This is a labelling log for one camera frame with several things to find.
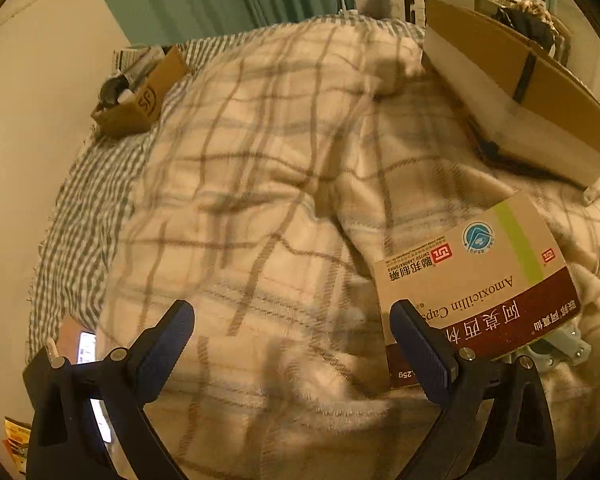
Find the green checked bed sheet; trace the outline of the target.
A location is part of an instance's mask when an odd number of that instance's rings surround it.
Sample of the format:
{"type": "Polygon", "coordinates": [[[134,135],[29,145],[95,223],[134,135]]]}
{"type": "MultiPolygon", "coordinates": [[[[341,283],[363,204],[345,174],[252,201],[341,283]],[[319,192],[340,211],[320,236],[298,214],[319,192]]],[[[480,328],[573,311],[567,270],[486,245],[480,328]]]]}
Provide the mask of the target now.
{"type": "MultiPolygon", "coordinates": [[[[361,32],[388,32],[408,38],[419,47],[424,26],[395,18],[375,20],[362,15],[325,15],[299,24],[277,24],[225,35],[191,39],[174,44],[189,67],[192,81],[226,51],[259,42],[291,26],[329,24],[353,26],[361,32]]],[[[185,78],[166,95],[166,116],[183,99],[190,83],[185,78]]],[[[66,180],[61,185],[50,215],[44,240],[38,245],[28,300],[30,304],[24,362],[28,364],[47,338],[59,333],[66,314],[83,322],[88,330],[96,327],[102,313],[110,266],[117,252],[120,233],[134,212],[132,189],[142,174],[160,130],[160,119],[148,132],[113,139],[98,127],[84,141],[66,180]]]]}

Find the black jacket on chair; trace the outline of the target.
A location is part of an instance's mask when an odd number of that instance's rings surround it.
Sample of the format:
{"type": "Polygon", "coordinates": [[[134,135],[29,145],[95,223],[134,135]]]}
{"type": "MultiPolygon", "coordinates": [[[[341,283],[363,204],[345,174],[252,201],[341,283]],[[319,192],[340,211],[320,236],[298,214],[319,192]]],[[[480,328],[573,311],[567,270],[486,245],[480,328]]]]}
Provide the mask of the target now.
{"type": "Polygon", "coordinates": [[[556,23],[542,0],[520,0],[498,6],[492,18],[534,41],[556,61],[566,64],[570,55],[570,32],[556,23]]]}

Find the small SF cardboard box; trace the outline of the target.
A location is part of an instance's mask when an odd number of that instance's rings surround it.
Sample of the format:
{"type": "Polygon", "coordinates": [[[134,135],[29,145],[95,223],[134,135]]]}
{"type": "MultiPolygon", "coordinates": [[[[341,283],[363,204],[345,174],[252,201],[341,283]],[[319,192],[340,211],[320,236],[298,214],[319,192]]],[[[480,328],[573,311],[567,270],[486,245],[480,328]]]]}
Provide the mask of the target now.
{"type": "Polygon", "coordinates": [[[166,95],[188,73],[178,46],[117,50],[91,118],[110,138],[145,133],[159,119],[166,95]]]}

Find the beige plaid blanket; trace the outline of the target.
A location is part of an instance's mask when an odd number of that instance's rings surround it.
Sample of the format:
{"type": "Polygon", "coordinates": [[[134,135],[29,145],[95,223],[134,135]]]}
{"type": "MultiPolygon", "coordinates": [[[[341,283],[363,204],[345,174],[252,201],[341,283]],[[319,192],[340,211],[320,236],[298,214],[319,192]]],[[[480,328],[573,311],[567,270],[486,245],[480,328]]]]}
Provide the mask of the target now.
{"type": "Polygon", "coordinates": [[[375,262],[516,192],[576,282],[591,357],[543,378],[558,472],[600,431],[600,180],[486,166],[420,64],[421,28],[276,27],[185,78],[132,194],[97,327],[130,344],[173,301],[192,339],[152,426],[192,479],[392,479],[438,410],[391,391],[375,262]]]}

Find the amoxicillin medicine box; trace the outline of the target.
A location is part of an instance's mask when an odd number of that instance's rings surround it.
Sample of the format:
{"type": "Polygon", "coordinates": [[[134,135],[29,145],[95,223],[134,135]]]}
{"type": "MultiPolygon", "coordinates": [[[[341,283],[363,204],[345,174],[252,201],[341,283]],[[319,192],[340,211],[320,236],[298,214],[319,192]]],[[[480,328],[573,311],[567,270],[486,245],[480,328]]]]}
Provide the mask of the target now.
{"type": "Polygon", "coordinates": [[[440,236],[374,265],[392,388],[416,384],[387,324],[411,301],[459,349],[501,358],[571,322],[581,304],[554,235],[517,193],[440,236]]]}

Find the smartphone with lit screen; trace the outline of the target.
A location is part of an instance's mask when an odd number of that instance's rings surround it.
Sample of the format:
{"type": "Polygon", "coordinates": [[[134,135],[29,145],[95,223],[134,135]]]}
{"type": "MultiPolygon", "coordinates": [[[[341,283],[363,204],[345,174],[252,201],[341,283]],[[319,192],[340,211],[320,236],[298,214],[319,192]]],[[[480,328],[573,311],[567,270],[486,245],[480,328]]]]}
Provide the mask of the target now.
{"type": "MultiPolygon", "coordinates": [[[[76,364],[91,365],[96,361],[96,335],[87,330],[80,330],[78,335],[78,343],[76,344],[76,364]]],[[[90,388],[90,403],[95,416],[97,428],[100,437],[106,445],[110,445],[114,440],[114,433],[110,426],[110,422],[105,415],[104,404],[102,404],[102,395],[93,384],[90,388]]]]}

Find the large open cardboard box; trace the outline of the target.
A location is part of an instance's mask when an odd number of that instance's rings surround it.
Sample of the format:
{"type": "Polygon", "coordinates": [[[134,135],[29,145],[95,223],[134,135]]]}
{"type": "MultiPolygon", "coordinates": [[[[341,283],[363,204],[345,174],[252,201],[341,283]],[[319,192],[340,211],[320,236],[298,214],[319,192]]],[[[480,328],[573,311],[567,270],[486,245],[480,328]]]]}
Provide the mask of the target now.
{"type": "Polygon", "coordinates": [[[481,13],[428,0],[422,48],[486,159],[580,188],[598,180],[600,100],[539,44],[481,13]]]}

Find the white suitcase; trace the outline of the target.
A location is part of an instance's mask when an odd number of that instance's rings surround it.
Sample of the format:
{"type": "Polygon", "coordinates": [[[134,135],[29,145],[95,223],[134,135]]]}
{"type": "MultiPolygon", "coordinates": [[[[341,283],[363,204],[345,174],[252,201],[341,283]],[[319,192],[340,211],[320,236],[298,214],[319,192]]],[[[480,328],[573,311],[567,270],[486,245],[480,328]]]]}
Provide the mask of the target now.
{"type": "Polygon", "coordinates": [[[379,0],[379,14],[420,27],[426,25],[425,0],[379,0]]]}

